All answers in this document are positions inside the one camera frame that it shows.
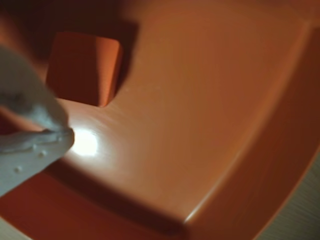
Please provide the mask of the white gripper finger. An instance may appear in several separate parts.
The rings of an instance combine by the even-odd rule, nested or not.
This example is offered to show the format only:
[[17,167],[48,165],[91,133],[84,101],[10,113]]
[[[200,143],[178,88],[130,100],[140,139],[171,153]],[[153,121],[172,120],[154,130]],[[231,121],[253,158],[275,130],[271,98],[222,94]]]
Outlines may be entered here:
[[0,195],[4,196],[62,158],[74,140],[71,128],[1,135]]
[[53,132],[72,132],[68,114],[22,55],[0,47],[0,105]]

